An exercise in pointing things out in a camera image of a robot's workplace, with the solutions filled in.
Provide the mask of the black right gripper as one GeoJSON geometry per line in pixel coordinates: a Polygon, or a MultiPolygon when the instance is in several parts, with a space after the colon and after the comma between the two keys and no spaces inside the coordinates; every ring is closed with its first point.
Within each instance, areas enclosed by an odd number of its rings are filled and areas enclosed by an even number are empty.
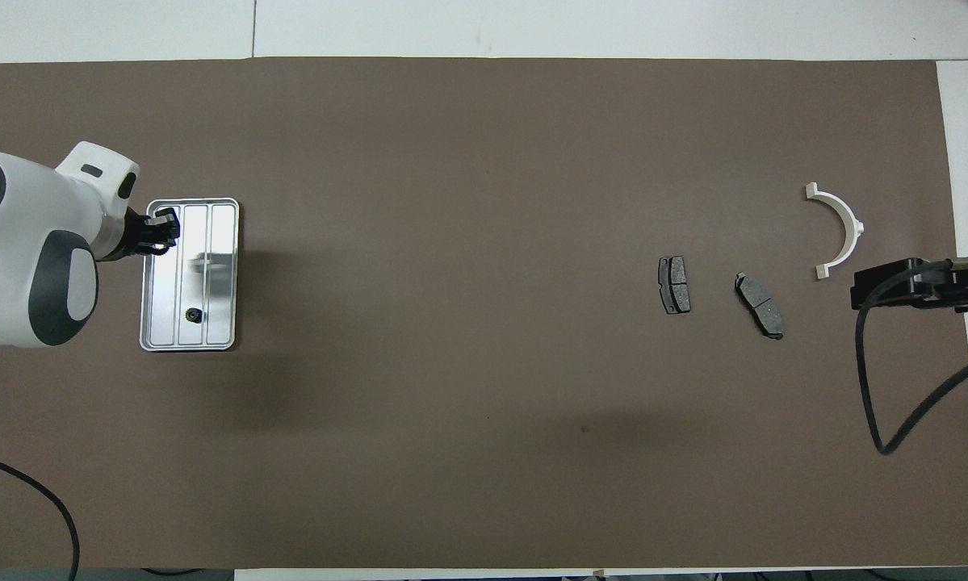
{"type": "MultiPolygon", "coordinates": [[[[850,309],[859,311],[874,288],[885,279],[882,270],[861,270],[853,273],[850,287],[850,309]]],[[[913,307],[918,309],[956,308],[965,302],[966,291],[957,282],[951,268],[924,270],[883,291],[876,307],[913,307]]]]}

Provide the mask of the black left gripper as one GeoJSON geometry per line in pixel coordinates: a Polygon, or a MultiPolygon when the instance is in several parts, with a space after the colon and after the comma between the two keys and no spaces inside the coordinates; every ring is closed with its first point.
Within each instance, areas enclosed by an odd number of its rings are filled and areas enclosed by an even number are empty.
{"type": "Polygon", "coordinates": [[[152,210],[150,216],[127,208],[124,215],[124,257],[163,255],[176,247],[176,236],[156,236],[154,224],[177,224],[174,207],[152,210]]]}

